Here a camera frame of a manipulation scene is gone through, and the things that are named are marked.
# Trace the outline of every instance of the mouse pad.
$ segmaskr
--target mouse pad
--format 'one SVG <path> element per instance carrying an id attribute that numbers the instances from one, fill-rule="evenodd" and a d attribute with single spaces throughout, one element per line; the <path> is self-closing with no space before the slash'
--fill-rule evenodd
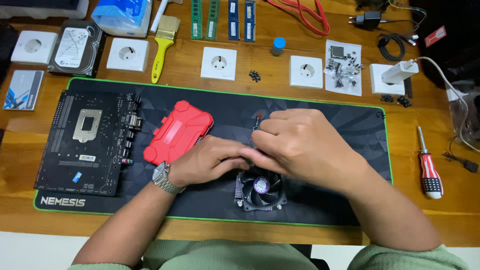
<path id="1" fill-rule="evenodd" d="M 152 179 L 156 166 L 144 160 L 143 150 L 153 139 L 153 131 L 161 127 L 163 117 L 170 114 L 179 100 L 186 100 L 213 116 L 214 124 L 208 132 L 210 135 L 239 141 L 251 147 L 252 128 L 258 113 L 266 119 L 276 110 L 318 109 L 346 142 L 386 181 L 392 183 L 384 111 L 379 107 L 84 78 L 73 78 L 68 89 L 136 93 L 142 98 L 138 116 L 143 118 L 144 123 L 134 137 L 130 153 L 134 164 L 122 166 L 117 192 L 113 197 L 40 190 L 34 199 L 34 206 L 38 210 L 115 213 Z M 284 181 L 288 201 L 281 209 L 246 212 L 234 200 L 237 173 L 238 171 L 231 171 L 220 179 L 188 186 L 183 193 L 177 195 L 167 216 L 176 219 L 261 221 L 309 226 L 359 226 L 344 196 L 290 178 Z"/>

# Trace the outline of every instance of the green sleeve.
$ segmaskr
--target green sleeve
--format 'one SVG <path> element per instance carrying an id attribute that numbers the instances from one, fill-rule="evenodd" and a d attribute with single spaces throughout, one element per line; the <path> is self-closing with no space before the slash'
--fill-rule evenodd
<path id="1" fill-rule="evenodd" d="M 362 249 L 348 270 L 468 270 L 467 264 L 449 253 L 444 245 L 426 252 L 395 250 L 378 245 Z"/>
<path id="2" fill-rule="evenodd" d="M 67 270 L 131 270 L 130 267 L 115 263 L 75 264 Z"/>

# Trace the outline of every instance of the wooden desk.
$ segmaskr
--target wooden desk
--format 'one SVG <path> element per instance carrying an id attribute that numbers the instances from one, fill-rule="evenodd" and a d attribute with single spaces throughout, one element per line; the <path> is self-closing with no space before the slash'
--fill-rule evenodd
<path id="1" fill-rule="evenodd" d="M 88 18 L 96 4 L 96 1 L 93 2 L 90 4 Z M 302 0 L 302 3 L 314 7 L 312 0 Z M 204 0 L 204 7 L 207 5 L 208 1 Z M 373 95 L 369 65 L 391 62 L 385 60 L 377 48 L 378 31 L 368 32 L 356 29 L 347 23 L 348 16 L 356 14 L 356 5 L 353 0 L 323 1 L 323 8 L 331 26 L 328 37 L 320 37 L 308 31 L 296 19 L 298 16 L 289 15 L 264 1 L 258 1 L 255 43 L 228 41 L 227 5 L 226 0 L 221 0 L 217 42 L 190 40 L 189 1 L 185 1 L 183 5 L 175 3 L 168 5 L 166 15 L 180 18 L 181 25 L 175 45 L 167 50 L 165 67 L 159 84 L 383 107 L 386 111 L 395 186 L 425 210 L 447 245 L 480 245 L 478 231 L 480 199 L 477 196 L 480 192 L 479 175 L 472 174 L 463 169 L 458 162 L 448 162 L 441 156 L 447 151 L 449 138 L 454 134 L 445 90 L 435 87 L 420 73 L 412 77 L 414 99 L 413 106 L 410 108 L 405 109 L 396 102 L 393 104 L 381 102 L 379 96 Z M 154 1 L 153 10 L 156 11 L 158 6 L 159 2 Z M 242 3 L 240 11 L 240 14 L 243 14 Z M 207 8 L 204 8 L 204 19 L 206 19 L 206 12 Z M 243 17 L 240 17 L 242 28 Z M 409 17 L 410 14 L 407 11 L 392 7 L 389 7 L 384 14 L 384 18 L 387 19 Z M 47 20 L 15 18 L 9 22 L 19 31 L 41 30 L 58 33 L 62 21 L 63 19 L 60 18 Z M 402 33 L 409 30 L 410 25 L 408 23 L 385 24 L 382 28 Z M 287 41 L 286 48 L 279 57 L 270 54 L 270 47 L 275 37 L 283 37 Z M 362 71 L 363 95 L 361 97 L 288 86 L 290 55 L 324 59 L 327 38 L 362 45 L 361 62 L 366 68 Z M 107 38 L 97 78 L 149 83 L 157 48 L 154 36 L 149 33 L 146 39 L 150 42 L 150 53 L 145 73 L 106 69 L 112 39 L 113 37 Z M 235 82 L 200 78 L 204 46 L 238 51 Z M 398 50 L 393 45 L 389 49 L 392 53 Z M 407 54 L 404 59 L 413 59 L 417 56 L 419 56 L 417 49 L 407 45 Z M 13 71 L 18 69 L 46 70 L 45 67 L 40 66 L 12 64 L 0 88 L 0 99 L 3 100 L 5 97 Z M 262 81 L 253 82 L 248 76 L 250 70 L 258 71 Z M 0 110 L 0 128 L 6 130 L 0 149 L 0 231 L 90 236 L 107 219 L 106 216 L 40 212 L 32 206 L 35 193 L 32 187 L 40 159 L 60 93 L 66 88 L 69 79 L 45 73 L 34 112 Z M 422 126 L 427 147 L 442 176 L 445 194 L 439 200 L 428 199 L 421 192 L 417 125 Z M 477 154 L 459 145 L 454 144 L 453 151 L 460 157 L 480 163 Z M 167 220 L 162 225 L 158 237 L 184 240 L 226 238 L 239 241 L 304 244 L 361 244 L 360 229 L 219 221 Z"/>

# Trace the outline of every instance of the white floor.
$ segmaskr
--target white floor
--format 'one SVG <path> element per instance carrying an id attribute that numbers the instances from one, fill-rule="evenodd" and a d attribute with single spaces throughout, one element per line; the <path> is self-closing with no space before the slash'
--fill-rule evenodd
<path id="1" fill-rule="evenodd" d="M 0 232 L 2 269 L 64 270 L 72 263 L 88 237 Z M 324 259 L 331 270 L 346 270 L 357 245 L 314 245 L 312 258 Z M 450 247 L 471 270 L 480 269 L 480 247 Z"/>

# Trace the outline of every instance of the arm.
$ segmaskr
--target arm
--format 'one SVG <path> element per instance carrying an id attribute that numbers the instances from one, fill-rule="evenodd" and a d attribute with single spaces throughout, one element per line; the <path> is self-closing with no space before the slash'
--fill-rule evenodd
<path id="1" fill-rule="evenodd" d="M 362 229 L 378 245 L 426 251 L 441 242 L 432 224 L 338 134 L 318 110 L 276 111 L 243 149 L 255 165 L 343 193 Z"/>
<path id="2" fill-rule="evenodd" d="M 207 136 L 170 164 L 168 180 L 183 187 L 217 179 L 235 168 L 247 170 L 248 163 L 239 158 L 243 148 L 246 146 L 239 142 Z M 153 183 L 147 184 L 88 239 L 72 265 L 135 266 L 154 239 L 174 199 L 175 195 Z"/>

